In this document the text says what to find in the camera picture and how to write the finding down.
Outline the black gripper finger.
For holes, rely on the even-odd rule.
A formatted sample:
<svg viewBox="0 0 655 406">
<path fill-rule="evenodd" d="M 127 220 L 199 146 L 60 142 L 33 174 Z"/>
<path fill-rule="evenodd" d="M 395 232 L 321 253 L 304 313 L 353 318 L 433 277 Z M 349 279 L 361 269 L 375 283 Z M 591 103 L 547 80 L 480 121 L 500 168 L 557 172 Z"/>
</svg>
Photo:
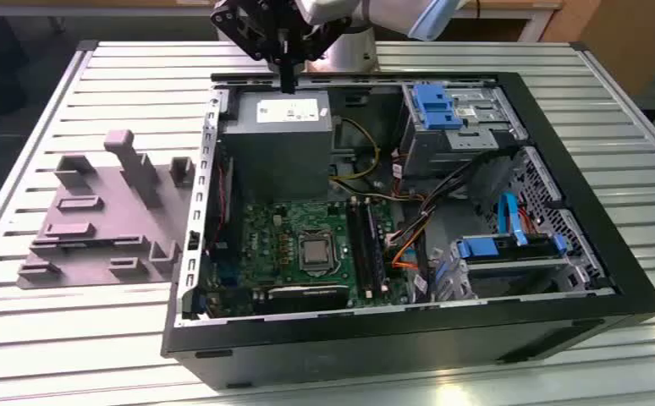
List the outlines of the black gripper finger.
<svg viewBox="0 0 655 406">
<path fill-rule="evenodd" d="M 263 31 L 240 7 L 241 1 L 217 1 L 209 20 L 255 61 L 264 60 L 280 79 L 280 90 L 288 93 L 288 58 L 283 51 L 280 30 Z"/>
<path fill-rule="evenodd" d="M 305 61 L 315 62 L 339 37 L 339 27 L 333 23 L 311 26 L 292 26 L 288 29 L 288 92 L 297 85 L 297 66 Z"/>
</svg>

